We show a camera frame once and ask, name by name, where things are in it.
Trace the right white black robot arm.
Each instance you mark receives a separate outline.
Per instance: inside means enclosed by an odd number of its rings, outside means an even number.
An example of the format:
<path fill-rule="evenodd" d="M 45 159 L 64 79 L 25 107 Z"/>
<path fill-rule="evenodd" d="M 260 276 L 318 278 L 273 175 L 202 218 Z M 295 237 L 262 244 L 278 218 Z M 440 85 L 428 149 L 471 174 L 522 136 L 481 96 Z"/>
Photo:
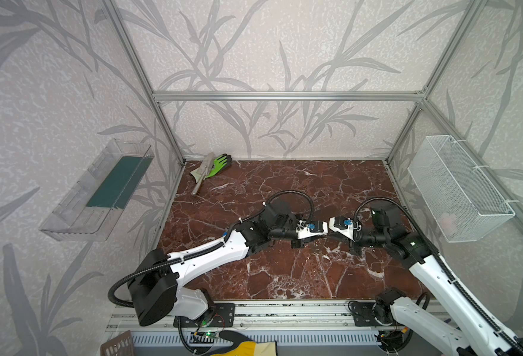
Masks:
<path fill-rule="evenodd" d="M 377 305 L 385 315 L 444 355 L 523 355 L 523 338 L 464 286 L 405 208 L 385 197 L 365 203 L 376 203 L 371 209 L 373 228 L 364 228 L 355 217 L 333 217 L 330 232 L 347 240 L 355 252 L 362 247 L 382 247 L 429 290 L 456 326 L 434 317 L 398 289 L 377 296 Z"/>

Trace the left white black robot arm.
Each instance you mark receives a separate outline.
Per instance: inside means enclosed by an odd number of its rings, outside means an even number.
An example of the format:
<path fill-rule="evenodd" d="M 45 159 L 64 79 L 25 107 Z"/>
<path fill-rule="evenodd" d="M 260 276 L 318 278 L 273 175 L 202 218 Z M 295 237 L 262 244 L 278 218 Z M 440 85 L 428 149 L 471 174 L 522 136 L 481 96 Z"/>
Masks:
<path fill-rule="evenodd" d="M 166 316 L 189 320 L 209 320 L 215 304 L 204 289 L 188 289 L 187 284 L 220 266 L 264 251 L 276 240 L 288 240 L 292 247 L 324 237 L 328 223 L 315 220 L 315 205 L 305 193 L 310 207 L 308 217 L 294 214 L 282 193 L 273 194 L 263 208 L 232 223 L 217 240 L 182 252 L 148 253 L 132 274 L 114 283 L 107 294 L 116 306 L 133 308 L 140 326 L 150 326 Z"/>

